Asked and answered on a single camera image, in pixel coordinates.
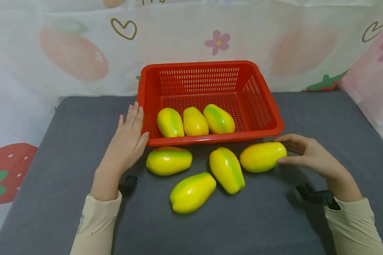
black wrist strap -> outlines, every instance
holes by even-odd
[[[125,177],[125,183],[119,184],[118,190],[122,193],[123,197],[127,197],[132,194],[132,191],[135,189],[137,183],[138,178],[136,176],[127,175]]]
[[[311,204],[328,205],[332,210],[340,210],[340,206],[331,191],[315,191],[308,183],[296,186],[296,190],[304,201]]]

red plastic basket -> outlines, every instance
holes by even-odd
[[[143,132],[148,146],[248,141],[279,135],[283,122],[278,107],[256,64],[250,61],[153,64],[141,71],[138,102],[144,108]],[[164,138],[157,113],[171,107],[196,107],[203,112],[215,104],[234,119],[235,132]]]

beige sleeve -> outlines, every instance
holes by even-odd
[[[88,195],[70,255],[111,255],[113,228],[122,194],[102,202]]]
[[[335,198],[341,210],[325,207],[337,255],[383,255],[382,239],[374,225],[369,200],[343,202]]]

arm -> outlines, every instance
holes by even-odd
[[[369,201],[361,195],[350,172],[315,139],[289,134],[274,140],[299,155],[280,158],[278,163],[305,166],[326,179],[340,206],[340,210],[325,207],[337,254],[383,255]]]
[[[85,199],[70,255],[111,254],[113,229],[122,201],[119,180],[138,161],[149,139],[148,132],[141,135],[142,123],[143,109],[137,102],[129,106],[125,123],[123,116],[119,117],[115,135]]]

toy papaya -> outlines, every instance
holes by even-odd
[[[187,136],[209,134],[207,121],[196,107],[189,107],[183,111],[183,127]]]
[[[177,147],[160,147],[149,153],[146,167],[157,175],[172,175],[189,169],[192,153]]]
[[[229,194],[235,194],[245,187],[245,181],[234,153],[220,147],[210,154],[210,169],[218,182]]]
[[[172,190],[172,209],[177,213],[192,213],[207,201],[215,189],[216,180],[208,172],[188,177]]]
[[[172,108],[164,108],[157,114],[157,126],[164,137],[184,136],[180,114]]]
[[[277,160],[286,155],[287,150],[280,142],[253,144],[243,150],[240,163],[249,172],[266,172],[277,166]]]
[[[235,131],[234,119],[217,105],[207,105],[204,108],[203,115],[213,134],[232,133]]]

